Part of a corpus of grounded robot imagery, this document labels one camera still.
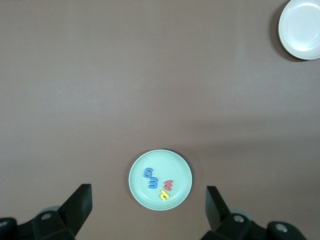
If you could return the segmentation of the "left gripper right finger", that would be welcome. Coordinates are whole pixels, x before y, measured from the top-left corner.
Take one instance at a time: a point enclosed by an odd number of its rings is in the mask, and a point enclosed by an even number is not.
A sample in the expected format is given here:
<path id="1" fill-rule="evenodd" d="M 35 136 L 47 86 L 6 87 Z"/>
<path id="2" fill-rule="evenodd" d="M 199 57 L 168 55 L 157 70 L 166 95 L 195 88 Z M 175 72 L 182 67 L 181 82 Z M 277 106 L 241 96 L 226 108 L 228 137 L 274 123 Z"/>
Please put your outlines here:
<path id="1" fill-rule="evenodd" d="M 210 230 L 203 240 L 305 240 L 301 231 L 282 221 L 271 221 L 266 228 L 242 213 L 232 213 L 215 186 L 206 187 L 205 213 Z"/>

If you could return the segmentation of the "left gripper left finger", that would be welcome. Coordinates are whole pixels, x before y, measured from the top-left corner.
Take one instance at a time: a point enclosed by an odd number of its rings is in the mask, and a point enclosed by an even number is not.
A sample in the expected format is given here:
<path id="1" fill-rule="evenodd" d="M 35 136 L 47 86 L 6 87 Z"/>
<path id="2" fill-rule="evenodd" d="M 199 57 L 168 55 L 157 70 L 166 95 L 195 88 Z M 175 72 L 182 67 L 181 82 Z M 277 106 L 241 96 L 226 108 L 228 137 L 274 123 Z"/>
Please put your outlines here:
<path id="1" fill-rule="evenodd" d="M 0 219 L 2 240 L 74 240 L 93 209 L 91 184 L 81 184 L 61 205 L 43 209 L 18 224 L 13 217 Z"/>

